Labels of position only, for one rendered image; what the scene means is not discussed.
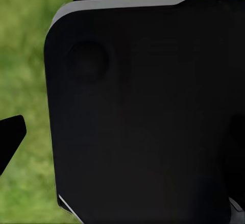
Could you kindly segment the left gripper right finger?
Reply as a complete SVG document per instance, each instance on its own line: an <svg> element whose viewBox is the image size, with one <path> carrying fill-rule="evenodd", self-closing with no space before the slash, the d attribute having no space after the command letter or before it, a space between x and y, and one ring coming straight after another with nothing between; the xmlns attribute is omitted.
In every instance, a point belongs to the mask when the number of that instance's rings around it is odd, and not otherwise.
<svg viewBox="0 0 245 224"><path fill-rule="evenodd" d="M245 156L245 117L233 115L229 133Z"/></svg>

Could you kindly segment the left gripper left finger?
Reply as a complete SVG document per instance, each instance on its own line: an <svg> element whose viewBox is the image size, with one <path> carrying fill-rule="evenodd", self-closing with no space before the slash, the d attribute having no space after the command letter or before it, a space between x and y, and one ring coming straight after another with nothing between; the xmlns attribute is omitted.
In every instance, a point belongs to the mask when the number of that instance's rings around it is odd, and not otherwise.
<svg viewBox="0 0 245 224"><path fill-rule="evenodd" d="M27 133L22 115L0 120L0 176Z"/></svg>

